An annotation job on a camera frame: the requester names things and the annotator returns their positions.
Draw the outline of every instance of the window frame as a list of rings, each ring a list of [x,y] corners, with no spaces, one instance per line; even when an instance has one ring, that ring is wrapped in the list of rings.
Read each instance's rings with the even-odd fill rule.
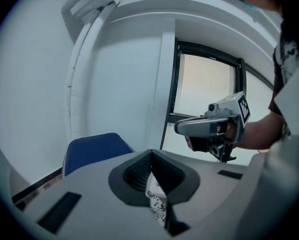
[[[172,77],[170,83],[170,91],[169,91],[169,99],[168,99],[168,107],[165,118],[164,131],[162,135],[160,149],[163,148],[166,129],[168,123],[175,124],[176,122],[194,118],[195,116],[186,115],[186,114],[178,114],[174,113],[174,106],[176,101],[177,89],[178,89],[178,80],[180,75],[180,62],[181,62],[181,54],[199,56],[207,59],[212,59],[229,66],[234,67],[234,93],[244,92],[245,96],[247,95],[247,80],[246,80],[246,71],[250,72],[252,75],[261,80],[265,85],[267,85],[270,89],[274,89],[274,86],[270,81],[268,81],[261,73],[256,71],[254,68],[245,63],[244,59],[236,58],[228,53],[220,51],[215,48],[208,47],[206,45],[179,41],[175,38],[174,45],[174,60],[173,60],[173,70]]]

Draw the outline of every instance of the black stripe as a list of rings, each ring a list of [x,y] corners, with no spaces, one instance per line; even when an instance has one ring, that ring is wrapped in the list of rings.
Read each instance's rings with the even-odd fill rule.
[[[192,43],[192,42],[185,42],[185,41],[178,41],[179,50],[182,51],[184,54],[190,54],[194,56],[200,56],[205,58],[214,58],[218,62],[222,62],[233,66],[234,68],[240,66],[240,60],[236,57],[225,53],[223,51],[214,49],[212,47],[208,47],[205,45]]]
[[[237,93],[239,92],[244,92],[245,97],[247,96],[247,83],[246,83],[246,63],[245,61],[240,58],[240,68],[237,69],[237,72],[239,73],[240,77],[239,80],[240,82],[238,83],[239,85],[239,90],[237,91]]]
[[[67,192],[37,224],[55,234],[81,197],[80,194]]]
[[[165,139],[165,133],[166,133],[166,128],[168,126],[168,118],[169,114],[171,112],[171,109],[174,106],[172,105],[172,100],[173,100],[173,91],[174,91],[174,86],[175,86],[175,74],[176,74],[176,68],[177,68],[177,63],[178,63],[178,39],[175,38],[175,43],[174,43],[174,59],[173,59],[173,69],[172,69],[172,75],[171,75],[171,80],[170,80],[170,89],[169,89],[169,98],[168,98],[168,105],[167,105],[167,111],[166,111],[166,117],[165,117],[165,125],[164,125],[164,131],[163,135],[161,137],[161,142],[160,142],[160,148],[163,149],[163,144],[164,144],[164,139]]]
[[[14,195],[11,200],[13,203],[17,203],[19,200],[23,199],[24,197],[28,196],[33,191],[37,190],[41,186],[43,186],[45,183],[49,182],[50,180],[54,179],[56,176],[60,175],[62,173],[62,168],[59,168],[58,170],[52,172],[50,175],[47,175],[45,178],[42,178],[38,182],[34,183],[33,185],[29,186],[28,188],[25,188],[23,191],[19,192],[18,194]]]
[[[226,176],[226,177],[230,177],[233,179],[237,179],[237,180],[240,180],[243,177],[243,174],[241,174],[241,173],[232,172],[232,171],[228,171],[228,170],[221,170],[218,172],[218,174]]]
[[[170,114],[167,118],[167,122],[171,124],[175,124],[176,122],[184,119],[194,118],[195,116],[186,115],[186,114]]]

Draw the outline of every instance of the hand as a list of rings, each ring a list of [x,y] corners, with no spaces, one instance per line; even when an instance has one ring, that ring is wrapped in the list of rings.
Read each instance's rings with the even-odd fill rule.
[[[193,146],[192,146],[192,143],[191,143],[190,138],[186,136],[186,137],[185,137],[185,140],[186,140],[186,143],[187,143],[188,147],[189,147],[191,150],[193,150]]]
[[[217,127],[217,132],[219,133],[221,131],[221,127],[218,126]],[[227,123],[227,130],[225,133],[225,137],[230,140],[230,141],[234,141],[235,137],[236,137],[236,131],[237,131],[237,125],[234,122],[228,122]]]
[[[225,137],[229,140],[229,141],[234,141],[235,137],[236,137],[236,130],[237,130],[237,125],[234,122],[228,122],[227,123],[227,130],[225,133]],[[221,126],[217,127],[217,132],[219,133],[221,131]],[[193,146],[191,143],[191,139],[190,137],[185,137],[187,146],[193,150]]]

